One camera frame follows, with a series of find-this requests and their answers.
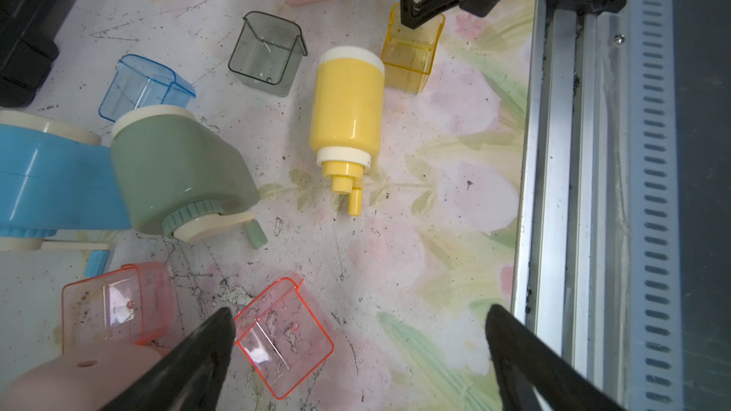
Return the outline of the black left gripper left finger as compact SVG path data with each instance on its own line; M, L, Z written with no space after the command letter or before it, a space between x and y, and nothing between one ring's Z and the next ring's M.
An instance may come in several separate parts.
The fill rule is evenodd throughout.
M228 374L236 328L218 309L105 410L214 410Z

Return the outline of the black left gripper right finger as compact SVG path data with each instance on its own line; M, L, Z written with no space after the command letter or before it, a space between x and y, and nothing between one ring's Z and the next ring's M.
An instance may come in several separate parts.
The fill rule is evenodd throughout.
M504 410L620 410L499 304L485 320L485 336Z

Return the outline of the yellow transparent tray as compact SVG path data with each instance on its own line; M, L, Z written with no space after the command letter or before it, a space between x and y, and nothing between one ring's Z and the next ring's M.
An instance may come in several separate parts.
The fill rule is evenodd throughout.
M440 14L411 30L401 22L401 6L392 6L381 54L387 87L413 94L424 90L444 26L445 15Z

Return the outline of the pink transparent tray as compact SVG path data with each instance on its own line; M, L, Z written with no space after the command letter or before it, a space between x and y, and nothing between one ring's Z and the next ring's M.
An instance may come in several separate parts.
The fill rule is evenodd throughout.
M142 346L169 332L174 285L165 264L125 264L66 285L61 301L65 354L106 340Z
M235 344L283 400L334 351L319 304L305 279L291 273L268 285L234 318Z

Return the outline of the yellow pencil sharpener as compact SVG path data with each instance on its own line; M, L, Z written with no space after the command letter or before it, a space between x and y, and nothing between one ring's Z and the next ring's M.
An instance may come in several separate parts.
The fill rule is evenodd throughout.
M362 214L365 175L382 144L385 65L367 49L342 46L319 59L310 148L331 191L348 196L348 214Z

